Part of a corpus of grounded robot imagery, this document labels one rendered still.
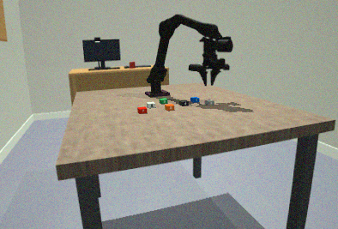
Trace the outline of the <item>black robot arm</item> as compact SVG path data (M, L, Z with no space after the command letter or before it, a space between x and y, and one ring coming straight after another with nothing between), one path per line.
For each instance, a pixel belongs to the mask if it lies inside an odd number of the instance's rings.
M231 36L222 37L218 31L218 27L215 24L200 22L195 19L189 18L183 15L174 15L159 24L160 42L157 52L157 57L154 66L150 71L150 75L147 78L147 83L151 84L151 94L163 93L161 92L160 82L164 81L167 69L165 68L166 53L170 38L173 36L177 27L183 24L187 27L194 28L203 37L200 42L204 42L203 51L211 52L231 52L233 43ZM208 39L206 38L208 37ZM215 41L213 41L215 39ZM217 55L211 57L207 56L205 66L209 66L210 69L221 69L224 66L225 58L218 59Z

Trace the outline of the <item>blue block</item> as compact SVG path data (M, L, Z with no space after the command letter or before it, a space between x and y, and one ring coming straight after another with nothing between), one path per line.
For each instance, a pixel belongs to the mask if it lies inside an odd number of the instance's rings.
M196 103L196 102L199 102L199 98L192 97L192 98L190 98L190 101L193 102L193 103Z

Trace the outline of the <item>orange block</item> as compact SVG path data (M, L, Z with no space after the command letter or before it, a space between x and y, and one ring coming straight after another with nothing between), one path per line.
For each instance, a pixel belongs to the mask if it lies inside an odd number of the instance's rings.
M174 105L173 105L173 104L165 105L165 109L166 109L167 111L174 110Z

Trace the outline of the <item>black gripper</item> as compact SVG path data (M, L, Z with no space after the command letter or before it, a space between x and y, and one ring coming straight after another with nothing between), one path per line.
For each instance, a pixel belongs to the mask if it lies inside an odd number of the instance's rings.
M216 52L211 52L211 51L204 51L203 52L203 63L202 65L200 64L190 64L189 65L189 70L191 71L197 71L200 73L201 77L202 77L202 80L204 82L204 85L207 86L207 69L210 69L210 67L206 67L205 66L205 62L206 62L206 59L207 59L207 56L208 55L211 55L211 57L214 57L214 55L217 55ZM221 68L223 70L228 70L229 69L229 64L228 63L225 63L224 66L221 66ZM216 76L221 72L220 69L213 69L211 70L211 86L214 85L214 81L215 81L215 78Z

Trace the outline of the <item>red block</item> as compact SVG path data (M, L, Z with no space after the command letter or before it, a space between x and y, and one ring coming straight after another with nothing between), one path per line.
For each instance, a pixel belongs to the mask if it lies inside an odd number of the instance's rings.
M138 107L137 111L139 114L147 113L147 108L146 107Z

